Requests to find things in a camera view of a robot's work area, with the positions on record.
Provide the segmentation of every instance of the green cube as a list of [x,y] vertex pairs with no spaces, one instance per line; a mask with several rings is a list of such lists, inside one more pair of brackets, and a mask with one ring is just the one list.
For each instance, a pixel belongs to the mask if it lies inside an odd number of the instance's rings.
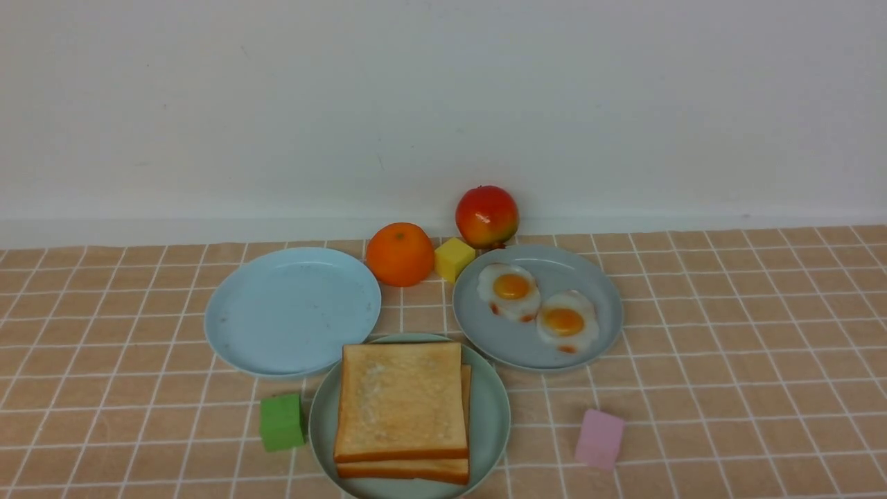
[[305,445],[305,416],[298,393],[262,400],[259,435],[266,452]]

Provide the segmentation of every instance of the gray-green plate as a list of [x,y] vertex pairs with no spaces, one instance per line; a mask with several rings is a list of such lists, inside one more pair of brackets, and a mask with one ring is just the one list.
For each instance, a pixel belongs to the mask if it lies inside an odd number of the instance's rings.
[[[427,343],[451,341],[438,335],[403,334],[383,337],[372,343]],[[357,499],[456,499],[490,475],[505,453],[511,431],[508,394],[496,369],[481,355],[462,345],[462,362],[471,365],[471,405],[468,452],[471,477],[459,486],[424,479],[341,479],[335,469],[333,448],[339,428],[341,362],[336,363],[320,384],[308,421],[311,449],[320,467],[339,488]]]
[[[519,265],[532,273],[543,300],[567,289],[575,289],[591,300],[600,326],[591,348],[579,353],[560,352],[542,341],[535,322],[517,323],[493,314],[477,295],[477,276],[485,266],[497,262]],[[452,303],[456,321],[481,352],[514,368],[539,372],[583,367],[612,346],[623,325],[622,300],[613,281],[587,259],[554,246],[516,245],[484,253],[459,275]]]

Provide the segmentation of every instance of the egg yolk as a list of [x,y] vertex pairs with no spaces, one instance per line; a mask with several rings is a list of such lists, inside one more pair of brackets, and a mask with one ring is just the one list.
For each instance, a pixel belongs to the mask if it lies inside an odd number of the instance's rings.
[[516,300],[530,293],[530,283],[516,273],[503,273],[493,282],[493,292],[497,297]]
[[585,320],[571,308],[554,308],[545,314],[546,326],[559,337],[571,337],[585,328]]

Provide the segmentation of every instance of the toast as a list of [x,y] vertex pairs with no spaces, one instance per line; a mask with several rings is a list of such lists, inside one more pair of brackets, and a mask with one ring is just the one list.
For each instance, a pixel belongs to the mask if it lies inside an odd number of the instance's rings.
[[[471,366],[462,366],[462,412],[465,427],[470,428]],[[470,479],[467,459],[416,459],[394,461],[364,461],[336,464],[343,479],[428,479],[468,485]]]
[[468,457],[456,342],[342,348],[336,463]]

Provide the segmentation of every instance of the white wall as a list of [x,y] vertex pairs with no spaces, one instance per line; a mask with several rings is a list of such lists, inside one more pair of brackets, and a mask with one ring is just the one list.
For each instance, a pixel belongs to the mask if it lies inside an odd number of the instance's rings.
[[0,246],[447,231],[481,183],[543,231],[886,219],[887,2],[0,2]]

